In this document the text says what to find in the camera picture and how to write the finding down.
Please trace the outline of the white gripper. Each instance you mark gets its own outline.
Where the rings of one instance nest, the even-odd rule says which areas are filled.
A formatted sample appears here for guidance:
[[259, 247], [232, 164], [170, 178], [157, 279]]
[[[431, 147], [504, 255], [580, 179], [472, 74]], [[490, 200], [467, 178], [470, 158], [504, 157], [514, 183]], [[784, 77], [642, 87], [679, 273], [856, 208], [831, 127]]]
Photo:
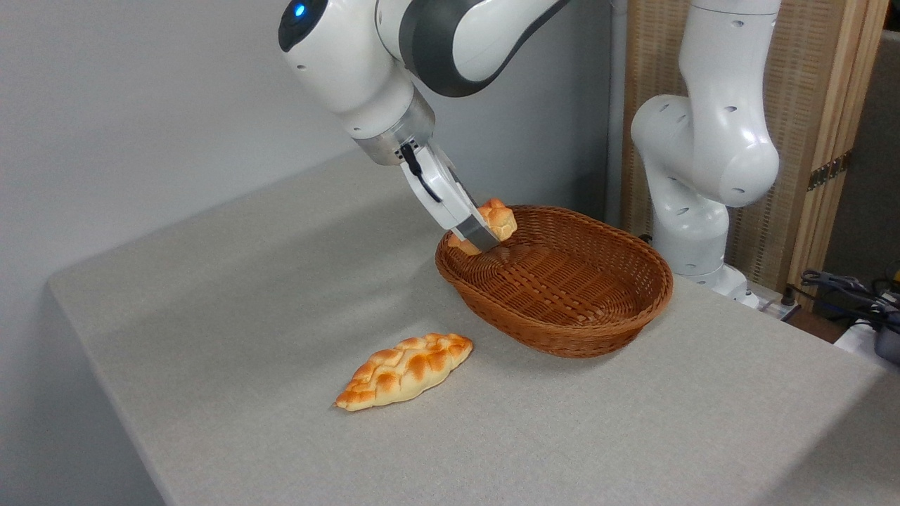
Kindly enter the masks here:
[[478, 209], [454, 173], [454, 166], [436, 142], [418, 146], [401, 145], [401, 167], [412, 192], [432, 218], [446, 231], [453, 231], [461, 242], [468, 241], [475, 255], [495, 249], [502, 243], [489, 224], [497, 208]]

